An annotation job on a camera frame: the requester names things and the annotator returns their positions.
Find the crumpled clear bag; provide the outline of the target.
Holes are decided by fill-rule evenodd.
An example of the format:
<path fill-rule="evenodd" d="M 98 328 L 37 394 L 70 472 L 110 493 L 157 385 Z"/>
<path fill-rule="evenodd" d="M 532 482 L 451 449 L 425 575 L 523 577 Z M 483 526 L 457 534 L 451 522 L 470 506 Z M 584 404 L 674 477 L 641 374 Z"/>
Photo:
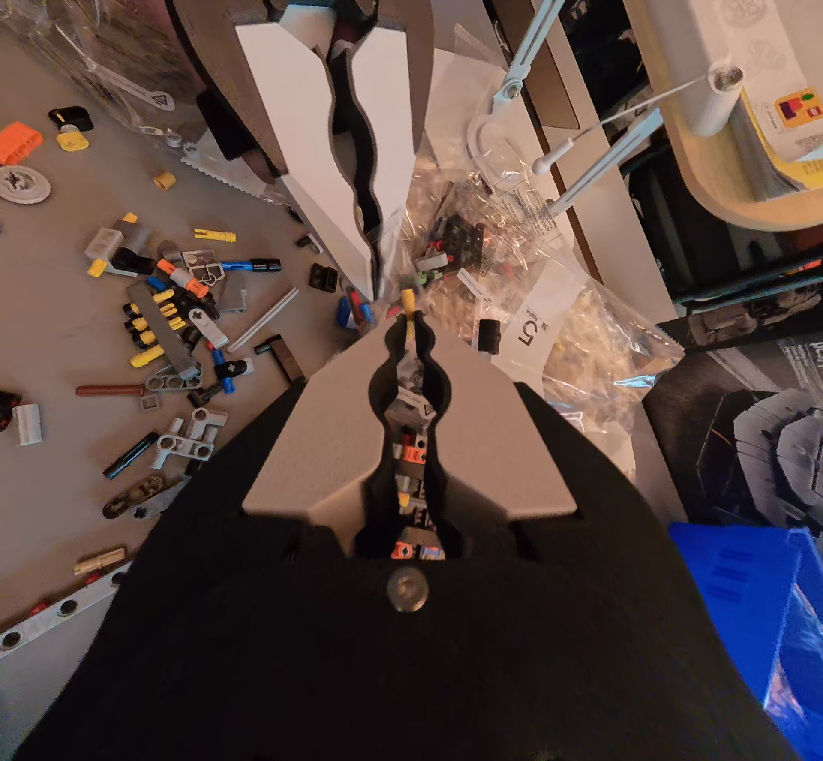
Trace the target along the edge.
<path fill-rule="evenodd" d="M 556 412 L 574 426 L 637 485 L 632 442 L 635 414 L 649 387 L 608 385 L 594 391 L 549 380 L 543 394 Z"/>

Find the grey toy pulley wheel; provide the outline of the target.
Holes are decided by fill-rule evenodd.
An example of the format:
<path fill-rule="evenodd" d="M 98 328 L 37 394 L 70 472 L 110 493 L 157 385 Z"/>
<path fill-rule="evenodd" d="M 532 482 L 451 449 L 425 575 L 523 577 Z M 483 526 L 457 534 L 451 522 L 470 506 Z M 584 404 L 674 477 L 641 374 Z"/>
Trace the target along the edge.
<path fill-rule="evenodd" d="M 42 173 L 26 166 L 1 166 L 1 199 L 16 205 L 47 200 L 52 188 Z"/>

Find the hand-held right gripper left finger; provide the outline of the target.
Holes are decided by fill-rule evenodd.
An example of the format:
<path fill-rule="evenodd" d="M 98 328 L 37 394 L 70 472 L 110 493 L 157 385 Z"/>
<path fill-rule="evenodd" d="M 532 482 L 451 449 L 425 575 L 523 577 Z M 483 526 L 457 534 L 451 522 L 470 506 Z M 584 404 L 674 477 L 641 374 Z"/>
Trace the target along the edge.
<path fill-rule="evenodd" d="M 405 349 L 400 315 L 310 378 L 243 500 L 247 514 L 326 527 L 345 554 L 392 553 L 402 519 L 386 413 Z"/>

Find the serrated white paper bag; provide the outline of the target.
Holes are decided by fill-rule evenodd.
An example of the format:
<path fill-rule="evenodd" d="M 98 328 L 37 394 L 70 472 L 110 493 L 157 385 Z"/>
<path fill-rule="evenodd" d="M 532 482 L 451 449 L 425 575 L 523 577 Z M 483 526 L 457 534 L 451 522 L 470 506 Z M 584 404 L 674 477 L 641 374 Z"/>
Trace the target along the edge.
<path fill-rule="evenodd" d="M 288 204 L 274 184 L 262 180 L 243 159 L 226 159 L 211 130 L 207 129 L 195 143 L 183 143 L 182 151 L 182 162 L 201 173 L 255 198 L 279 205 Z"/>

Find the blue plastic bin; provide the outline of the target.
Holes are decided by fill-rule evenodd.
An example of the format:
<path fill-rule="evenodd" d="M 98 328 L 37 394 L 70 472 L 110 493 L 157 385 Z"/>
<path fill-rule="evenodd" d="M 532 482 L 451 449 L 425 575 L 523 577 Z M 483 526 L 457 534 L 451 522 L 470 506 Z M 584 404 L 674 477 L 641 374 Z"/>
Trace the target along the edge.
<path fill-rule="evenodd" d="M 807 528 L 674 523 L 669 534 L 751 692 L 803 759 L 822 759 L 822 569 Z"/>

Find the orange toy panel piece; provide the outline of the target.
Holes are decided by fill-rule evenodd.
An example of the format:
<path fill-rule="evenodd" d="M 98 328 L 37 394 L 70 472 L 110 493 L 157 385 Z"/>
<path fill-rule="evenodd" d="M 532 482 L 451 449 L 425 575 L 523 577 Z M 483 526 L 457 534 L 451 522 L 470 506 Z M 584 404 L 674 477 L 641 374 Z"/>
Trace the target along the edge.
<path fill-rule="evenodd" d="M 1 128 L 1 165 L 16 166 L 44 143 L 43 135 L 30 126 L 13 121 Z"/>

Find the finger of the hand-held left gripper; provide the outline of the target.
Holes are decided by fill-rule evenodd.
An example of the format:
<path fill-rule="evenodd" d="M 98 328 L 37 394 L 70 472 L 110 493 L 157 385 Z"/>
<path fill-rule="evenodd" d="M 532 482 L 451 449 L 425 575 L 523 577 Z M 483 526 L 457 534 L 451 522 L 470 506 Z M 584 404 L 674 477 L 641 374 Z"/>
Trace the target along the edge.
<path fill-rule="evenodd" d="M 340 272 L 372 302 L 374 253 L 332 134 L 335 95 L 326 56 L 335 24 L 282 20 L 235 31 L 285 162 L 285 189 Z"/>
<path fill-rule="evenodd" d="M 406 208 L 416 161 L 404 32 L 376 26 L 359 42 L 351 53 L 351 97 L 355 188 L 378 282 L 379 243 Z"/>

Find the white instruction booklet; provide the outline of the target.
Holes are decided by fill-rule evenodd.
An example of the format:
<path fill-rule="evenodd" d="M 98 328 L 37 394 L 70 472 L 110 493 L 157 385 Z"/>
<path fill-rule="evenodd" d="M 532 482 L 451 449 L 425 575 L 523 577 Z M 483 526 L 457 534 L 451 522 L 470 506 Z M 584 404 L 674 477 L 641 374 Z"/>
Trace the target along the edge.
<path fill-rule="evenodd" d="M 811 12 L 782 18 L 777 0 L 711 0 L 742 90 L 727 128 L 756 200 L 821 189 L 821 52 Z"/>

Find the numbered clear parts bag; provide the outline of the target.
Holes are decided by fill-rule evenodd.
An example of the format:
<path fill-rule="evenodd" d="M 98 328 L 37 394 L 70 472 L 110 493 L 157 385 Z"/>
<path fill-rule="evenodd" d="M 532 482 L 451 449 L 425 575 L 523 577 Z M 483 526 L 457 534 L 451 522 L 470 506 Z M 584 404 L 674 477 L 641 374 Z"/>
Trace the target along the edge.
<path fill-rule="evenodd" d="M 593 279 L 547 201 L 523 174 L 512 177 L 515 187 L 497 194 L 478 174 L 416 167 L 406 208 L 411 258 L 429 277 L 422 312 L 474 349 L 479 320 L 499 320 L 491 360 L 544 400 L 549 380 L 651 391 L 684 349 Z"/>

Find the flat clear empty bag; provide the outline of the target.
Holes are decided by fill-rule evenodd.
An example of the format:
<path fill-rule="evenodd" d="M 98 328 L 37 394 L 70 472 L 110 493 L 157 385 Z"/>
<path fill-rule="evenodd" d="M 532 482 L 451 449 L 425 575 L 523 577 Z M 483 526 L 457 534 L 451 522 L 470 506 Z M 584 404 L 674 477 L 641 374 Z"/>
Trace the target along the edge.
<path fill-rule="evenodd" d="M 183 149 L 205 133 L 180 47 L 130 0 L 1 0 L 1 10 L 2 33 L 123 126 Z"/>

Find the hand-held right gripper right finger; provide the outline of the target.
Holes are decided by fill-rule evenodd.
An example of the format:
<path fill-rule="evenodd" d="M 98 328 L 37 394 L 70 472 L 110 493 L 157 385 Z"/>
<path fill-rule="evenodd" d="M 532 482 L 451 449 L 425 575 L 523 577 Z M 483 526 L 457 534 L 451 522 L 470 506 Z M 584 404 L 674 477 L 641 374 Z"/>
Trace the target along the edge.
<path fill-rule="evenodd" d="M 514 553 L 513 526 L 578 505 L 514 382 L 431 316 L 415 314 L 428 427 L 427 507 L 447 556 Z"/>

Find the pile of toy bricks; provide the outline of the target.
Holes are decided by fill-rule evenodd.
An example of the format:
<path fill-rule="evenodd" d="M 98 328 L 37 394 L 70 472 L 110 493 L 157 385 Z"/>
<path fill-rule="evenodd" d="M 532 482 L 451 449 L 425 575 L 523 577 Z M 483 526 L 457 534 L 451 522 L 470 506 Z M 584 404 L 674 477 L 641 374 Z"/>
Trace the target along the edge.
<path fill-rule="evenodd" d="M 300 293 L 251 339 L 231 352 L 239 361 L 269 333 L 283 341 L 306 374 L 322 368 L 348 343 L 335 326 L 336 297 L 308 285 L 316 256 L 292 245 L 296 227 L 286 213 L 262 201 L 221 190 L 210 179 L 178 170 L 170 192 L 150 188 L 138 169 L 137 141 L 96 120 L 90 149 L 65 153 L 51 135 L 25 162 L 47 175 L 53 186 L 34 211 L 15 213 L 2 236 L 2 386 L 19 385 L 43 411 L 45 440 L 2 449 L 2 538 L 32 539 L 79 535 L 93 527 L 104 491 L 125 486 L 123 465 L 146 433 L 160 435 L 166 419 L 139 413 L 138 396 L 77 396 L 78 386 L 130 387 L 146 376 L 159 378 L 171 366 L 159 343 L 159 327 L 131 300 L 132 287 L 153 298 L 151 310 L 182 342 L 187 365 L 200 365 L 194 380 L 207 389 L 216 381 L 214 362 L 199 326 L 211 319 L 232 343 L 293 287 Z M 191 222 L 230 223 L 240 246 L 231 257 L 275 252 L 283 272 L 246 273 L 250 299 L 245 314 L 215 317 L 209 296 L 198 299 L 162 270 L 144 277 L 89 275 L 95 259 L 82 252 L 91 236 L 122 217 L 136 217 L 150 241 L 176 236 L 184 241 Z"/>

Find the long grey toy beam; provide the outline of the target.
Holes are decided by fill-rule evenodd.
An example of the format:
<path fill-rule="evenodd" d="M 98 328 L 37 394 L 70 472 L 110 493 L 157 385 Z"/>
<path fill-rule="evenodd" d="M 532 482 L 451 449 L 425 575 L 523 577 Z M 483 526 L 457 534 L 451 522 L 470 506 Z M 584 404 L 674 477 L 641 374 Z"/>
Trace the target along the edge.
<path fill-rule="evenodd" d="M 59 624 L 74 620 L 81 614 L 110 602 L 131 566 L 132 562 L 127 561 L 117 569 L 104 573 L 102 578 L 83 585 L 56 602 L 47 603 L 38 612 L 8 627 L 1 634 L 1 655 L 5 656 L 28 646 Z"/>

